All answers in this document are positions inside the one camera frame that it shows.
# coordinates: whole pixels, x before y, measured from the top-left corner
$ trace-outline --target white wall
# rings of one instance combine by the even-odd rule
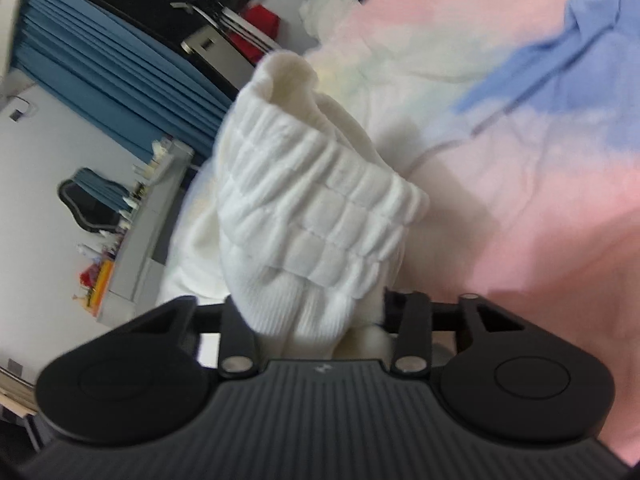
[[[299,9],[304,0],[252,0],[252,4],[263,4],[280,17],[278,43],[289,50],[304,54],[318,46],[318,41],[309,36],[300,19]]]
[[[19,71],[10,70],[14,30],[22,0],[0,0],[0,108],[7,95],[28,88],[31,81]]]
[[[22,94],[37,107],[14,123],[16,100],[0,112],[0,365],[8,358],[33,381],[56,356],[107,329],[71,298],[89,261],[79,242],[99,238],[76,225],[58,184],[86,166],[131,186],[137,158],[39,87]]]

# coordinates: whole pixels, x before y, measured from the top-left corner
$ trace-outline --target black device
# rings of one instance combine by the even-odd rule
[[[387,293],[379,361],[271,360],[231,298],[173,300],[53,361],[36,384],[55,438],[29,480],[619,480],[597,439],[614,398],[595,357],[475,294]],[[433,331],[458,354],[431,364]],[[221,334],[218,368],[196,360]]]

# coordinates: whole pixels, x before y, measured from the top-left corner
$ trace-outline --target yellow object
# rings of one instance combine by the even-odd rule
[[[7,397],[5,394],[0,394],[0,406],[4,406],[6,409],[8,409],[10,412],[14,412],[20,418],[24,418],[27,415],[36,414],[36,412],[34,412],[31,408],[27,408],[21,405],[20,402]]]
[[[94,317],[98,315],[100,304],[102,303],[102,297],[105,290],[107,290],[107,285],[111,279],[112,272],[113,262],[111,260],[104,260],[100,266],[100,273],[98,273],[98,279],[95,282],[94,291],[92,292],[91,299],[89,300],[89,307],[91,308],[91,313]]]
[[[87,312],[91,312],[91,307],[89,306],[89,295],[76,296],[74,294],[71,299],[80,303],[82,305],[82,308],[84,308]]]

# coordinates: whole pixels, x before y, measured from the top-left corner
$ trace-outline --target pink bedsheet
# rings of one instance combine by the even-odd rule
[[[407,132],[425,129],[508,52],[557,32],[566,1],[369,0],[308,59],[319,91],[430,196],[427,219],[410,232],[398,286],[441,301],[478,292],[600,358],[616,381],[600,437],[635,463],[640,162],[563,143],[535,116],[526,124],[539,130],[534,141],[503,118],[455,147],[434,138],[417,166],[402,151]]]

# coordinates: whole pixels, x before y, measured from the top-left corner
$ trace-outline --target white fabric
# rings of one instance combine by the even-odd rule
[[[380,331],[362,329],[382,319],[407,226],[428,199],[315,83],[295,54],[257,68],[219,133],[217,184],[203,175],[182,214],[160,299],[188,290],[209,301],[220,263],[266,356],[329,358],[350,328],[345,353],[370,356]]]
[[[358,0],[305,0],[299,12],[306,33],[323,44],[356,6]]]

